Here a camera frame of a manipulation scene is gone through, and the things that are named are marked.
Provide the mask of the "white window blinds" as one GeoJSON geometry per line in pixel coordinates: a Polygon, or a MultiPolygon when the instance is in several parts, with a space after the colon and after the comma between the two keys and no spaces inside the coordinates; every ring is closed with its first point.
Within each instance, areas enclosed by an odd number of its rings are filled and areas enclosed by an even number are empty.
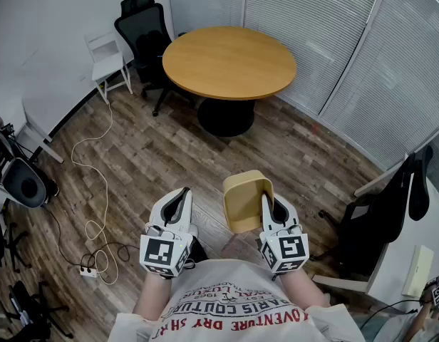
{"type": "Polygon", "coordinates": [[[170,0],[176,34],[241,26],[283,43],[282,100],[385,170],[439,129],[439,0],[170,0]]]}

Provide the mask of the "grey round device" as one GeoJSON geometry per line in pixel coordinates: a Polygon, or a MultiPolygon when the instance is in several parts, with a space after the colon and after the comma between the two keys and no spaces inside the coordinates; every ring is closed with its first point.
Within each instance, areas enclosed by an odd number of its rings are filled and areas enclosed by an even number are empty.
{"type": "Polygon", "coordinates": [[[28,208],[40,207],[46,199],[46,187],[38,174],[24,160],[15,157],[1,177],[4,189],[28,208]]]}

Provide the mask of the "white desk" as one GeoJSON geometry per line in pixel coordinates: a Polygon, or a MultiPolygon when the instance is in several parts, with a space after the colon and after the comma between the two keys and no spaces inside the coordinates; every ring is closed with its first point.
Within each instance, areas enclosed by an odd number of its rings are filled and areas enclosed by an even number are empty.
{"type": "Polygon", "coordinates": [[[410,308],[413,297],[402,295],[403,286],[413,259],[415,247],[426,246],[433,250],[430,277],[439,275],[439,194],[427,180],[430,205],[425,216],[414,221],[405,216],[397,240],[384,246],[372,275],[349,273],[342,270],[338,278],[315,275],[318,284],[361,292],[383,304],[401,311],[410,308]]]}
{"type": "Polygon", "coordinates": [[[21,98],[14,98],[12,105],[13,114],[11,115],[11,123],[14,127],[15,133],[17,135],[23,133],[28,136],[37,147],[41,148],[56,162],[62,164],[64,159],[55,150],[52,150],[49,147],[52,138],[43,128],[41,116],[36,114],[34,110],[26,108],[21,98]]]}

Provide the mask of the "black mesh office chair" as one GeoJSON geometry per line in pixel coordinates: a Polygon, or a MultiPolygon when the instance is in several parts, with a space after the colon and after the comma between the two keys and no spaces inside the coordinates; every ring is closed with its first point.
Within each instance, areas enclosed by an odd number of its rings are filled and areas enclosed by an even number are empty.
{"type": "Polygon", "coordinates": [[[115,20],[114,27],[133,52],[133,67],[140,82],[145,85],[141,96],[146,98],[149,90],[162,91],[153,116],[158,116],[160,106],[170,91],[187,99],[189,107],[194,108],[193,97],[168,78],[162,65],[162,56],[172,43],[163,6],[155,0],[123,0],[120,7],[121,16],[115,20]]]}

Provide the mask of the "person's right forearm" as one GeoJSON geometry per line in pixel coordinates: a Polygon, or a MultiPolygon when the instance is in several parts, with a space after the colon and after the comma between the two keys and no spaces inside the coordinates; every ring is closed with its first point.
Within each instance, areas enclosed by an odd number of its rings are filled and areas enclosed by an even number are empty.
{"type": "Polygon", "coordinates": [[[303,269],[290,271],[279,278],[285,295],[290,302],[301,309],[306,310],[311,306],[323,308],[331,306],[328,299],[303,269]]]}

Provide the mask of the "cream flat box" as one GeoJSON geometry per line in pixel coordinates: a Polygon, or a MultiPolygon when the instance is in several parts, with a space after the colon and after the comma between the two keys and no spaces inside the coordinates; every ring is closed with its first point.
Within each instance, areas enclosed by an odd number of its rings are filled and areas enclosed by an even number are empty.
{"type": "Polygon", "coordinates": [[[422,295],[425,285],[429,280],[433,256],[433,250],[426,246],[419,245],[415,247],[402,295],[413,298],[419,298],[422,295]]]}

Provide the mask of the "small white chair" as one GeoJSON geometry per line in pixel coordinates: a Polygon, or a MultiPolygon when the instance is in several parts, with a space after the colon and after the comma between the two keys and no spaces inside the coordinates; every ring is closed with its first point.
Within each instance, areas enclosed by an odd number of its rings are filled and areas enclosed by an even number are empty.
{"type": "Polygon", "coordinates": [[[93,60],[91,80],[94,82],[103,101],[108,105],[108,92],[121,86],[126,86],[130,94],[133,94],[130,72],[115,33],[112,31],[91,33],[85,35],[84,39],[93,60]],[[109,86],[107,79],[115,73],[120,73],[123,79],[121,82],[109,86]]]}

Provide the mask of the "black equipment rack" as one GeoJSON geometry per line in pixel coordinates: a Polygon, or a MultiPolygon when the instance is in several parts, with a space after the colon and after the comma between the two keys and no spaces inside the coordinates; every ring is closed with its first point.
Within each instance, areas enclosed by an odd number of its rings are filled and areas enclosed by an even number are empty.
{"type": "Polygon", "coordinates": [[[14,127],[7,124],[0,128],[0,187],[8,190],[13,187],[20,170],[18,158],[11,147],[14,127]]]}

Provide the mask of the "person's left forearm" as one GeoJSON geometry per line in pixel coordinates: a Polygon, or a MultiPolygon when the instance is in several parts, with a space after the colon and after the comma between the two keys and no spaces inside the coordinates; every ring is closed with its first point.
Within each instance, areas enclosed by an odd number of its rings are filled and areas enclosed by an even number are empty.
{"type": "Polygon", "coordinates": [[[169,303],[172,280],[147,273],[133,313],[149,321],[157,321],[169,303]]]}

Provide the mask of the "yellow plastic container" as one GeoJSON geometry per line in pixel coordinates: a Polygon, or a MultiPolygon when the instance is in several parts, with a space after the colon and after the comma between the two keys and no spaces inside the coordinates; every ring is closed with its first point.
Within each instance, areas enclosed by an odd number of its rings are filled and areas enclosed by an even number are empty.
{"type": "Polygon", "coordinates": [[[261,227],[262,195],[274,206],[274,187],[258,170],[249,170],[227,177],[223,182],[223,208],[231,232],[240,234],[261,227]]]}

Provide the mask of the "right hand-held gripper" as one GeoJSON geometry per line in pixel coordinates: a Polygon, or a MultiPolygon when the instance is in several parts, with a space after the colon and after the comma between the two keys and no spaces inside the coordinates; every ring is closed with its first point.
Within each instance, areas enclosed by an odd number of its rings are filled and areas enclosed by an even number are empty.
{"type": "Polygon", "coordinates": [[[262,229],[259,250],[271,273],[285,274],[300,269],[309,259],[308,234],[302,227],[295,207],[281,195],[273,202],[267,193],[262,195],[262,229]],[[275,230],[275,223],[287,229],[275,230]]]}

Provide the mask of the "round wooden table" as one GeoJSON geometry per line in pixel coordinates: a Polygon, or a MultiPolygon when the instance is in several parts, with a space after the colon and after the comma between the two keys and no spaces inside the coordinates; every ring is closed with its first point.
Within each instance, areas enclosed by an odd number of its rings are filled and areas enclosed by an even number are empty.
{"type": "Polygon", "coordinates": [[[197,119],[217,137],[247,132],[256,101],[281,92],[296,77],[288,48],[265,33],[236,26],[180,36],[165,50],[162,66],[178,88],[203,97],[197,119]]]}

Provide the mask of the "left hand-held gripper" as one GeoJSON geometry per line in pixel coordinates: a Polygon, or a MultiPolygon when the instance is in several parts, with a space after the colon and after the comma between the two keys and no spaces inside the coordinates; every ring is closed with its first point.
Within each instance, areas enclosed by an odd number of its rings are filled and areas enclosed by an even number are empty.
{"type": "Polygon", "coordinates": [[[192,215],[189,187],[173,190],[159,199],[150,213],[150,224],[140,236],[140,265],[166,279],[179,276],[191,253],[194,237],[164,226],[188,227],[192,215]]]}

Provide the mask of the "person's white printed shirt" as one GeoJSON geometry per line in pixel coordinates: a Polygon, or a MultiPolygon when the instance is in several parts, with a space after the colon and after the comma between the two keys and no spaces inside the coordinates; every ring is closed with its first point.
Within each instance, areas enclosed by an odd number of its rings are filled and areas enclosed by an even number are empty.
{"type": "Polygon", "coordinates": [[[365,342],[343,304],[306,310],[260,266],[206,260],[172,280],[157,321],[118,313],[108,342],[365,342]]]}

